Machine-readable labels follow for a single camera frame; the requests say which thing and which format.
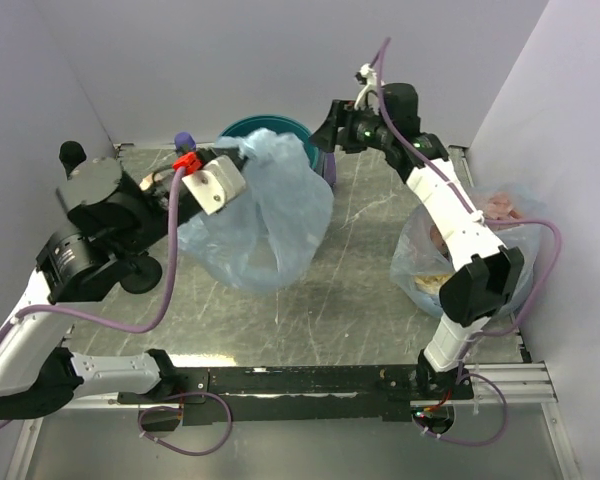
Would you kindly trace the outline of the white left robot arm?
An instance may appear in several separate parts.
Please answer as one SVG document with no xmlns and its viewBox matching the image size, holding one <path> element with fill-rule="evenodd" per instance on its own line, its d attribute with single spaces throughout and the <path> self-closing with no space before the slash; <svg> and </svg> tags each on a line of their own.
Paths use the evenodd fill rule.
<svg viewBox="0 0 600 480">
<path fill-rule="evenodd" d="M 36 258 L 28 284 L 0 327 L 0 421 L 36 419 L 99 394 L 164 402 L 183 378 L 168 354 L 93 357 L 63 339 L 84 306 L 115 286 L 144 294 L 163 284 L 171 296 L 177 255 L 162 266 L 149 249 L 200 213 L 223 209 L 242 193 L 248 158 L 236 147 L 208 147 L 179 158 L 168 174 L 139 185 L 115 158 L 82 162 L 56 192 L 66 223 Z"/>
</svg>

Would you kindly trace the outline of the teal plastic trash bin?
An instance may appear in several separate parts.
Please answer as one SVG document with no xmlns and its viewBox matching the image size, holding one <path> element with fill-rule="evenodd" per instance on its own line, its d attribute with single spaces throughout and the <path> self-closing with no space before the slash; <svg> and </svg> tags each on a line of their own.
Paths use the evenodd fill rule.
<svg viewBox="0 0 600 480">
<path fill-rule="evenodd" d="M 259 129 L 267 129 L 276 134 L 293 134 L 303 144 L 312 170 L 322 173 L 324 165 L 323 153 L 310 141 L 311 132 L 302 123 L 289 117 L 273 114 L 253 115 L 237 120 L 227 126 L 219 134 L 220 137 L 246 137 Z"/>
</svg>

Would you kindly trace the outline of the light blue trash bag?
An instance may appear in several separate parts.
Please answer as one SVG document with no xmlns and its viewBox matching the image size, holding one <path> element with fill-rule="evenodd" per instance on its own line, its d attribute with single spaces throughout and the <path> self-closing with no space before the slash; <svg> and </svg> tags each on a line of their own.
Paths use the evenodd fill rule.
<svg viewBox="0 0 600 480">
<path fill-rule="evenodd" d="M 292 133 L 258 129 L 223 136 L 220 148 L 246 156 L 246 190 L 224 209 L 178 229 L 181 251 L 226 286 L 268 293 L 301 278 L 331 222 L 334 195 Z"/>
</svg>

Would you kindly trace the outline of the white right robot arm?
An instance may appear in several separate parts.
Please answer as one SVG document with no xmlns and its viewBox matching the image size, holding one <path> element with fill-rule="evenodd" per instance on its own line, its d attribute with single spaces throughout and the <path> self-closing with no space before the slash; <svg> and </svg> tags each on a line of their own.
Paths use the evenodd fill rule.
<svg viewBox="0 0 600 480">
<path fill-rule="evenodd" d="M 519 248 L 506 247 L 486 225 L 442 142 L 421 130 L 415 88 L 390 83 L 376 96 L 377 107 L 334 100 L 310 141 L 324 152 L 382 152 L 446 244 L 454 272 L 441 286 L 442 316 L 416 367 L 418 390 L 434 399 L 455 384 L 470 343 L 513 296 L 524 256 Z"/>
</svg>

